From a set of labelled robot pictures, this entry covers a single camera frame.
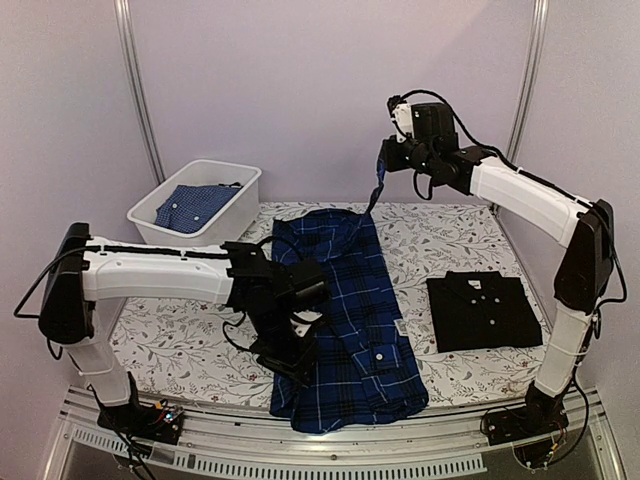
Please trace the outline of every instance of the clothing tag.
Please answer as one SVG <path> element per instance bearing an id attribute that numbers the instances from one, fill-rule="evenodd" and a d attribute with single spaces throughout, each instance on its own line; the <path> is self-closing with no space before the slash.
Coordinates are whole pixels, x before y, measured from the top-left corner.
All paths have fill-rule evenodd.
<path id="1" fill-rule="evenodd" d="M 398 330 L 398 335 L 401 337 L 408 337 L 409 333 L 407 332 L 407 324 L 404 319 L 399 318 L 398 320 L 394 320 L 396 324 L 396 329 Z"/>

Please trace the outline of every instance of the laundry basket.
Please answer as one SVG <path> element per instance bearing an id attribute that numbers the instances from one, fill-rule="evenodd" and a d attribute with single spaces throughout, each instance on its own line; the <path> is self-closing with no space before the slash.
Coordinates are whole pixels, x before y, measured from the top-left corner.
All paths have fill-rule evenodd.
<path id="1" fill-rule="evenodd" d="M 262 170 L 257 167 L 195 160 L 180 169 L 165 182 L 140 200 L 127 218 L 135 223 L 145 243 L 176 247 L 201 247 L 235 241 L 258 216 L 258 178 Z M 156 210 L 167 200 L 178 185 L 205 186 L 230 185 L 239 182 L 242 188 L 200 230 L 180 233 L 154 225 Z"/>

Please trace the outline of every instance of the blue plaid shirt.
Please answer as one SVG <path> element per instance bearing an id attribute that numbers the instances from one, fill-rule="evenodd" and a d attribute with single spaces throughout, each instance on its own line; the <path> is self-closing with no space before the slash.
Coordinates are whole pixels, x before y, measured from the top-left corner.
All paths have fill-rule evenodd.
<path id="1" fill-rule="evenodd" d="M 353 423 L 382 424 L 420 412 L 428 402 L 409 340 L 398 335 L 402 318 L 369 214 L 382 191 L 384 169 L 364 214 L 325 209 L 290 222 L 273 234 L 321 262 L 331 287 L 331 324 L 316 333 L 319 354 L 312 384 L 300 387 L 276 375 L 271 414 L 291 419 L 307 433 Z M 273 258 L 295 261 L 282 242 Z"/>
<path id="2" fill-rule="evenodd" d="M 155 224 L 180 233 L 195 233 L 240 191 L 241 186 L 178 185 L 156 210 Z"/>

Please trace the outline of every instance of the floral tablecloth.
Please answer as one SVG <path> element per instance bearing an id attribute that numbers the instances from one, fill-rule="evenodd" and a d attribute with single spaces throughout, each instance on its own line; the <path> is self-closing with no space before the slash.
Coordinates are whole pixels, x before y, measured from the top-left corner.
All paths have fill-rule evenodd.
<path id="1" fill-rule="evenodd" d="M 363 211 L 361 204 L 265 203 L 242 240 L 257 241 L 284 220 L 324 207 Z M 523 277 L 513 251 L 488 207 L 381 203 L 373 218 L 407 334 L 430 396 L 431 407 L 462 406 L 524 395 L 542 362 L 544 347 L 438 353 L 425 280 L 449 270 L 499 270 Z M 542 311 L 527 295 L 546 345 Z M 111 336 L 113 349 L 143 391 L 195 402 L 269 406 L 272 374 L 251 354 L 229 345 L 222 321 L 235 321 L 224 307 L 177 299 L 127 301 Z M 234 334 L 254 338 L 250 322 Z"/>

